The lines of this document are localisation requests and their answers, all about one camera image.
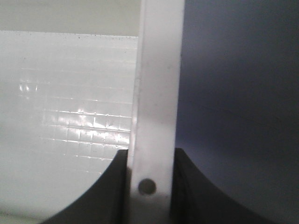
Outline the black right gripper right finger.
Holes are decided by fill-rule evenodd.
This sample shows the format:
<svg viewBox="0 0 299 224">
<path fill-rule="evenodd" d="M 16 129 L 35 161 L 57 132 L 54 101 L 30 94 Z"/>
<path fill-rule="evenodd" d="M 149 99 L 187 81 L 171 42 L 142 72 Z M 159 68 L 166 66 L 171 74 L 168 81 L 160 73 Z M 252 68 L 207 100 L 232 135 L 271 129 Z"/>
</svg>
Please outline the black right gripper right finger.
<svg viewBox="0 0 299 224">
<path fill-rule="evenodd" d="M 170 217 L 174 224 L 270 224 L 213 185 L 185 151 L 175 149 Z"/>
</svg>

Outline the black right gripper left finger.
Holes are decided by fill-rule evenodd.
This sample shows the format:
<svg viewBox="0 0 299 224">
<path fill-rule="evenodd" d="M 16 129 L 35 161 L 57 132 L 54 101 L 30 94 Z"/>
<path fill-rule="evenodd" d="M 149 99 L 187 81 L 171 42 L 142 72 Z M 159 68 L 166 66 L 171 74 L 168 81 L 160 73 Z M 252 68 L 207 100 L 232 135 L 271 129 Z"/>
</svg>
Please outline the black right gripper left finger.
<svg viewBox="0 0 299 224">
<path fill-rule="evenodd" d="M 117 151 L 105 172 L 80 198 L 43 223 L 121 224 L 127 155 L 127 150 Z"/>
</svg>

